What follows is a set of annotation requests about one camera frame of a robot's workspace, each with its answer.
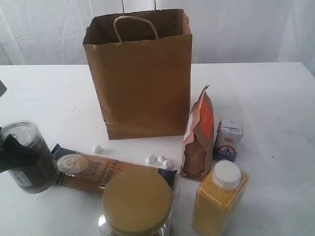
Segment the brown paper bag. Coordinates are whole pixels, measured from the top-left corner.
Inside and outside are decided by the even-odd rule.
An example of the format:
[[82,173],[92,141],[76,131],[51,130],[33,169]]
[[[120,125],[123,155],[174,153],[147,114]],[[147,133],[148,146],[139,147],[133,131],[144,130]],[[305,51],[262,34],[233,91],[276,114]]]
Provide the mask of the brown paper bag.
[[192,33],[183,9],[96,16],[83,47],[109,140],[185,133]]

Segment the brown orange coffee pouch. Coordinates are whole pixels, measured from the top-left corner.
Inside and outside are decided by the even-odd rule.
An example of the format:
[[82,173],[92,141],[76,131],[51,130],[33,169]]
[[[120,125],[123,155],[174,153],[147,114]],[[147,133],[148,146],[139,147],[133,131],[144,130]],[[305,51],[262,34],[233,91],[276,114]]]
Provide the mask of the brown orange coffee pouch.
[[209,173],[214,148],[214,112],[206,85],[194,103],[186,127],[180,175],[202,181]]

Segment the yellow millet bottle white cap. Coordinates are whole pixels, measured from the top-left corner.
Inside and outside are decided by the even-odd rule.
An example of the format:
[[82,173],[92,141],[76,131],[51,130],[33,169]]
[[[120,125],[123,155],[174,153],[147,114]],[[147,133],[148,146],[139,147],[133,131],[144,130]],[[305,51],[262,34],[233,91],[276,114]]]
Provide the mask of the yellow millet bottle white cap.
[[228,160],[215,164],[197,189],[192,227],[200,236],[221,236],[238,207],[250,177]]

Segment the spaghetti packet navy blue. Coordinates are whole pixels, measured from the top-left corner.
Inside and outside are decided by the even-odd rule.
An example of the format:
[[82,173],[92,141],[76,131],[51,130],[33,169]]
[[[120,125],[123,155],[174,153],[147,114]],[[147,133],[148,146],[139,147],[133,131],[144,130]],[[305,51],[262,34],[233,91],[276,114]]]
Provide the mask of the spaghetti packet navy blue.
[[175,189],[176,170],[165,170],[124,162],[99,155],[89,155],[66,149],[59,144],[52,150],[60,171],[56,185],[103,194],[109,181],[118,173],[130,168],[146,168],[159,173],[172,190]]

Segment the white curtain backdrop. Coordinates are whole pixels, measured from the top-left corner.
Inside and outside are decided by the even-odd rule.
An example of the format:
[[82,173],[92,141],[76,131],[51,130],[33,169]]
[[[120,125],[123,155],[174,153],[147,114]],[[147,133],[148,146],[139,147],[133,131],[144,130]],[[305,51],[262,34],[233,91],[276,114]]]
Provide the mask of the white curtain backdrop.
[[185,11],[195,63],[301,62],[315,70],[312,0],[3,0],[0,62],[85,64],[93,17],[154,7]]

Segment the clear jar gold lid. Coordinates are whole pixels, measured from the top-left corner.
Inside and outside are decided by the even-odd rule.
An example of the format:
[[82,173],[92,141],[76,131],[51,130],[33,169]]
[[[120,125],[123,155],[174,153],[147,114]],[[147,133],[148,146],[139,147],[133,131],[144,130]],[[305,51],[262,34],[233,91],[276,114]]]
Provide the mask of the clear jar gold lid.
[[102,236],[167,236],[171,228],[175,171],[126,169],[105,187]]

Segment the white blue milk carton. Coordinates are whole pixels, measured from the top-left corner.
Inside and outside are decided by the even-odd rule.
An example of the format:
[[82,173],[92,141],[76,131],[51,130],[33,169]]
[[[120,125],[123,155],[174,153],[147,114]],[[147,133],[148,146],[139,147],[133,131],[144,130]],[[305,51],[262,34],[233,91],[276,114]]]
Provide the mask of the white blue milk carton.
[[221,118],[217,128],[213,159],[234,162],[238,154],[238,144],[244,136],[243,122],[237,119]]

